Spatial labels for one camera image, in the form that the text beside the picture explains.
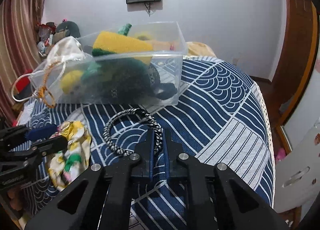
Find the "yellow floral cloth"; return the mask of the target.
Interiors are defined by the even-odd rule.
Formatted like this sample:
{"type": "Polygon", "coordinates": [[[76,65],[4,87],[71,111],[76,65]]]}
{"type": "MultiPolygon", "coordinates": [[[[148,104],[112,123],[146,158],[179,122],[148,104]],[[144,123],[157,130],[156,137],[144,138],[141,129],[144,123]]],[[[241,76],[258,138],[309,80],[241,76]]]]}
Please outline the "yellow floral cloth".
{"type": "Polygon", "coordinates": [[[62,191],[89,167],[92,137],[80,121],[65,121],[51,137],[56,136],[68,141],[67,148],[52,154],[47,167],[53,185],[62,191]]]}

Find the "yellow white felt doll head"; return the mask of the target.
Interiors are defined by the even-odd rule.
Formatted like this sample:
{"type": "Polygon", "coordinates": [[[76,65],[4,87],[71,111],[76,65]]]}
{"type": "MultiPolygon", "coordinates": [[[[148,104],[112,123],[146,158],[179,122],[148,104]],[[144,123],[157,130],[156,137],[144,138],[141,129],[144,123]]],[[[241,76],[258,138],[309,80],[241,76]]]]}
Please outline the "yellow white felt doll head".
{"type": "Polygon", "coordinates": [[[81,81],[81,77],[83,74],[84,72],[82,70],[72,70],[64,74],[60,81],[60,87],[63,93],[70,93],[73,87],[81,81]]]}

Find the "black chain-pattern hat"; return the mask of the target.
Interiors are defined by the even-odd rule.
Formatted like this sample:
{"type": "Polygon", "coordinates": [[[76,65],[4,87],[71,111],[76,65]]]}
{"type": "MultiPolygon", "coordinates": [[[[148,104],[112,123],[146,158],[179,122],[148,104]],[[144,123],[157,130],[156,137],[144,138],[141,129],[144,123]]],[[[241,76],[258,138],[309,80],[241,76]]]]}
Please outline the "black chain-pattern hat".
{"type": "Polygon", "coordinates": [[[81,85],[98,101],[116,105],[168,100],[177,94],[173,83],[161,82],[153,64],[135,58],[94,62],[82,75],[81,85]]]}

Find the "yellow green sponge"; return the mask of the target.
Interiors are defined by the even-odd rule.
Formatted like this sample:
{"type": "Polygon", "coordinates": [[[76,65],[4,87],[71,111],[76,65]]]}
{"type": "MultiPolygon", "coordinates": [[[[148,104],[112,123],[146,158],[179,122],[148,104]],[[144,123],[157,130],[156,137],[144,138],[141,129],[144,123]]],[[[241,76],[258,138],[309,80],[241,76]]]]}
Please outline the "yellow green sponge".
{"type": "Polygon", "coordinates": [[[153,51],[152,44],[146,41],[121,35],[115,32],[102,31],[98,34],[92,46],[92,55],[141,53],[153,51]]]}

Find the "clear plastic storage box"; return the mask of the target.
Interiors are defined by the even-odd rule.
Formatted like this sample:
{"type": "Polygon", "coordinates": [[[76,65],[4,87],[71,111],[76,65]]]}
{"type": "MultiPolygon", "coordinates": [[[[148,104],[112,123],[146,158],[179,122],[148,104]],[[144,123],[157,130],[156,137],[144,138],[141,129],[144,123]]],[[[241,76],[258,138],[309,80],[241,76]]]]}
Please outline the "clear plastic storage box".
{"type": "Polygon", "coordinates": [[[59,40],[29,80],[49,106],[176,105],[186,53],[176,22],[125,25],[59,40]]]}

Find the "green knitted glove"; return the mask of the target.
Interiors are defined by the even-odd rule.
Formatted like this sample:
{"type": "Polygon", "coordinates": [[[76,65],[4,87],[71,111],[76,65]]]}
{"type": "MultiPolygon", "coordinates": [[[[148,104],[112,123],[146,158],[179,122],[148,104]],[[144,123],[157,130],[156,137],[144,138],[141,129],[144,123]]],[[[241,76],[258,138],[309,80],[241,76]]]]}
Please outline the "green knitted glove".
{"type": "Polygon", "coordinates": [[[131,29],[132,25],[130,23],[127,23],[125,25],[123,25],[119,30],[118,30],[118,34],[120,35],[124,35],[127,36],[130,29],[131,29]]]}

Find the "grey green plush toy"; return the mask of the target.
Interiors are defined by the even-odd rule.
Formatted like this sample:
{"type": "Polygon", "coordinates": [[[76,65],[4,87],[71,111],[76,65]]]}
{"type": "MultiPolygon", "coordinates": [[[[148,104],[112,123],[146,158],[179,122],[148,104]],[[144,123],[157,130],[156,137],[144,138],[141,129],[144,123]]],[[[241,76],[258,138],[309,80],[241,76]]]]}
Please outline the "grey green plush toy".
{"type": "Polygon", "coordinates": [[[62,31],[67,31],[67,36],[81,37],[78,25],[72,21],[62,22],[56,27],[56,32],[62,31]]]}

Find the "striped brown curtain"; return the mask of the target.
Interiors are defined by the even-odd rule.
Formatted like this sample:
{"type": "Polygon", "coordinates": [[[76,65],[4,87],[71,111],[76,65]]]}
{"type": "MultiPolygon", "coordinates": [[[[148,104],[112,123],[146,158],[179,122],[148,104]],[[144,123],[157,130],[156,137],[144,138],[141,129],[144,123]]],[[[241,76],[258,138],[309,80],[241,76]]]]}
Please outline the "striped brown curtain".
{"type": "Polygon", "coordinates": [[[11,125],[15,101],[11,88],[20,75],[41,62],[36,27],[41,23],[44,0],[1,2],[1,117],[11,125]]]}

